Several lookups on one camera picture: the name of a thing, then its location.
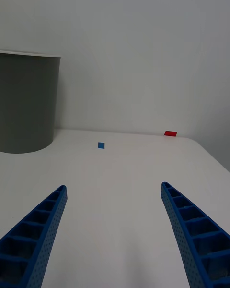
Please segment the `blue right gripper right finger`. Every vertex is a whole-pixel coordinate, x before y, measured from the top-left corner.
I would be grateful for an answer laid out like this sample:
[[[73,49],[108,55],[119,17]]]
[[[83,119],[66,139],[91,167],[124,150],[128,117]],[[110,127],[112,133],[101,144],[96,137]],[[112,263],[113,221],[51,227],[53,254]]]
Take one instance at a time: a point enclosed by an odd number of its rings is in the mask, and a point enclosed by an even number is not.
[[[189,286],[230,287],[230,236],[167,182],[161,199],[169,217]]]

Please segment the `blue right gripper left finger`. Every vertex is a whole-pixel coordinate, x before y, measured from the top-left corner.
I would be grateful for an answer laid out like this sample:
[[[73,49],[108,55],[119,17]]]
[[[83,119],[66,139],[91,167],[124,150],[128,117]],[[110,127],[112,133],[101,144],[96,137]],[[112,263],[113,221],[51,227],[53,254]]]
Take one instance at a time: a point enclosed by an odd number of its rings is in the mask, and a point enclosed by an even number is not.
[[[0,287],[41,287],[67,199],[61,185],[1,238]]]

